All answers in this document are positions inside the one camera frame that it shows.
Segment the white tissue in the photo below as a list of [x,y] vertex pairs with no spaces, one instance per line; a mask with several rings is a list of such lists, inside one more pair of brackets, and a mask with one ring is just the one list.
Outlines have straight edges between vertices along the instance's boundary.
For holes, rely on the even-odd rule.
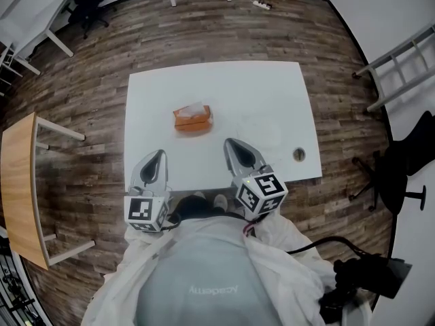
[[258,150],[278,149],[284,144],[281,122],[269,114],[240,116],[237,136]]
[[204,105],[201,102],[196,102],[186,107],[182,107],[174,112],[176,117],[191,118],[195,116],[205,115],[207,113]]

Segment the person's right shoe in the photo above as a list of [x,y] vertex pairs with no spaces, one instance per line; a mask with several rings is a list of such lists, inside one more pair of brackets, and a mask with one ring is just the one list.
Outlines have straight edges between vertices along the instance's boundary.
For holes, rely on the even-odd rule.
[[223,194],[218,194],[213,200],[213,209],[220,213],[225,213],[228,210],[228,200]]

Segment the person's right forearm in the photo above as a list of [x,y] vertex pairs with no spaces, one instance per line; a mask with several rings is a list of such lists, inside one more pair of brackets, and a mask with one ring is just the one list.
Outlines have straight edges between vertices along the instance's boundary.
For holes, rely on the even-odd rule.
[[323,260],[316,249],[288,255],[288,251],[301,249],[312,241],[306,237],[299,229],[282,215],[274,212],[267,215],[261,222],[254,226],[256,237],[264,244],[281,249],[286,258],[295,259],[298,263],[308,267],[319,275],[333,275],[332,264]]

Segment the black office chair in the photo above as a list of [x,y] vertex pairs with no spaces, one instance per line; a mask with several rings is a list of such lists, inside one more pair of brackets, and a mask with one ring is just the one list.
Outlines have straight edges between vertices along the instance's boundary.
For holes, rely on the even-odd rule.
[[71,10],[69,7],[64,6],[63,11],[68,11],[70,17],[69,24],[79,23],[84,30],[83,38],[87,39],[92,26],[99,22],[104,27],[108,27],[109,23],[101,16],[103,8],[100,4],[104,0],[73,0],[75,7]]
[[419,208],[423,210],[426,186],[420,192],[408,192],[406,188],[410,176],[435,160],[435,115],[425,111],[405,139],[392,141],[384,154],[374,151],[373,158],[374,167],[359,157],[352,158],[352,163],[359,165],[370,177],[370,181],[357,194],[350,195],[349,200],[355,200],[367,190],[373,189],[374,203],[369,207],[370,211],[377,208],[379,198],[393,215],[400,213],[405,198],[419,200]]

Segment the dark grey equipment box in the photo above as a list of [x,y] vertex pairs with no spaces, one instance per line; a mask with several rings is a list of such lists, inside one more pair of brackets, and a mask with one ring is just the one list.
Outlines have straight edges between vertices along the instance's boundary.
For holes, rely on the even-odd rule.
[[412,267],[403,259],[384,259],[375,270],[375,293],[394,299]]

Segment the person's left forearm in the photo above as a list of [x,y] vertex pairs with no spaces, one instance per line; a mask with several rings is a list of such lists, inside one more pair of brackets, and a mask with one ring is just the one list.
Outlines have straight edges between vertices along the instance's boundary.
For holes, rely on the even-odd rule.
[[172,232],[147,233],[134,230],[132,227],[127,228],[124,239],[128,243],[122,260],[125,266],[141,257],[148,260],[174,243]]

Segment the black metal railing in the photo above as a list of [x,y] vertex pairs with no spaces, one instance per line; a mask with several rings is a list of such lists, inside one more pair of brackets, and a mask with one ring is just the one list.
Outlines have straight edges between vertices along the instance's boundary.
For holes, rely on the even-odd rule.
[[46,326],[16,271],[9,240],[1,236],[0,317],[8,326]]

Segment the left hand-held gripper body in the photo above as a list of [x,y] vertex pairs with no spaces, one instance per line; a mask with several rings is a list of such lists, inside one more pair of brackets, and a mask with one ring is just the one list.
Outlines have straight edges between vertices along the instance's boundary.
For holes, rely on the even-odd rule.
[[124,221],[140,232],[160,232],[169,213],[167,190],[153,192],[131,187],[124,197]]

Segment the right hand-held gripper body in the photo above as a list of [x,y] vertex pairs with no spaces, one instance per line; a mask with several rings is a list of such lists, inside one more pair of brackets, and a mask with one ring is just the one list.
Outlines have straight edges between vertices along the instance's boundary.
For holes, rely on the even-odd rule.
[[246,220],[279,210],[288,194],[285,183],[268,164],[237,166],[232,174],[232,183],[237,186],[235,198],[243,207]]

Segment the orange tissue box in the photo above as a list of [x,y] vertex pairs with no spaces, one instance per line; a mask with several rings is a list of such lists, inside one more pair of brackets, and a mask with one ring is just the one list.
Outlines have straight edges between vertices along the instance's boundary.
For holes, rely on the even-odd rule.
[[178,132],[203,132],[208,131],[213,126],[213,115],[209,105],[204,105],[207,113],[201,116],[191,118],[175,117],[174,128]]

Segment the person's legs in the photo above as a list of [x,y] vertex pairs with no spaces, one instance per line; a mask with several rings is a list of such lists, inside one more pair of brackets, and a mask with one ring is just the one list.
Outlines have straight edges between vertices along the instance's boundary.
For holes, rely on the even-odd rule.
[[206,198],[190,195],[178,202],[173,213],[178,214],[181,220],[204,219],[212,216],[213,208]]

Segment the wooden top table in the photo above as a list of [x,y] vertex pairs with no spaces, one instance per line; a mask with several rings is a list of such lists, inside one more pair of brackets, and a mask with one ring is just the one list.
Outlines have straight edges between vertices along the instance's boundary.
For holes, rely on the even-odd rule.
[[68,251],[50,256],[46,243],[56,234],[43,234],[35,176],[36,149],[50,146],[37,141],[38,128],[45,128],[72,139],[86,136],[31,113],[3,131],[0,147],[0,192],[6,231],[12,251],[35,265],[48,269],[95,246],[89,240]]

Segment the white metal rack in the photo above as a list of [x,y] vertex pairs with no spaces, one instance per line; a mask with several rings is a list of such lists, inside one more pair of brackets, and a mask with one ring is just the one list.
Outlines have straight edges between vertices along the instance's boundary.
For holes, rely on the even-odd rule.
[[14,81],[23,75],[13,68],[13,50],[0,42],[0,98],[5,98]]

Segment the long white desk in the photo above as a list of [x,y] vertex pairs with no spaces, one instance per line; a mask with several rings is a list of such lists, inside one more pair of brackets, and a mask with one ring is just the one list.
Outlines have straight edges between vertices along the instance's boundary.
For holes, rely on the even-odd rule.
[[0,42],[13,49],[12,59],[36,75],[27,62],[35,46],[51,39],[68,57],[73,52],[54,34],[52,25],[70,0],[0,0]]

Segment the person's torso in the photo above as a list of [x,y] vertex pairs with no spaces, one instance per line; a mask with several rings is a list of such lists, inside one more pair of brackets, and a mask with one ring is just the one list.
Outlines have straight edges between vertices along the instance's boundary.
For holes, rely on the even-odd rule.
[[183,221],[167,249],[106,275],[81,326],[329,326],[319,300],[334,270],[319,275],[244,227],[227,216]]

